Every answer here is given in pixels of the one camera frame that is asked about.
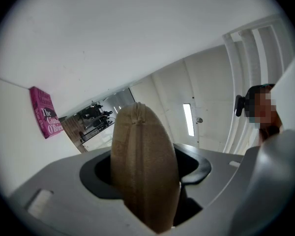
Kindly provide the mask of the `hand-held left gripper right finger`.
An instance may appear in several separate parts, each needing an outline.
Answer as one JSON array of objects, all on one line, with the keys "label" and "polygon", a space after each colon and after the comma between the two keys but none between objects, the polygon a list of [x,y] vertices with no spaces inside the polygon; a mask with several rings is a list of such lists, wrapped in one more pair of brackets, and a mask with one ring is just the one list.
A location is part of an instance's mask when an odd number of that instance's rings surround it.
[{"label": "hand-held left gripper right finger", "polygon": [[173,236],[227,236],[251,178],[251,151],[236,155],[175,144],[189,209],[200,208],[171,230]]}]

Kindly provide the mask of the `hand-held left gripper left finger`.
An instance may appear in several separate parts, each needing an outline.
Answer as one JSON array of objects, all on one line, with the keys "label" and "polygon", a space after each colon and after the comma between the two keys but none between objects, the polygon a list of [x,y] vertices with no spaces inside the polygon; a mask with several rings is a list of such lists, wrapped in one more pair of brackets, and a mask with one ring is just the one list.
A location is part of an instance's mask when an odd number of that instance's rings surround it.
[{"label": "hand-held left gripper left finger", "polygon": [[152,236],[110,184],[110,149],[96,149],[45,166],[9,202],[40,236]]}]

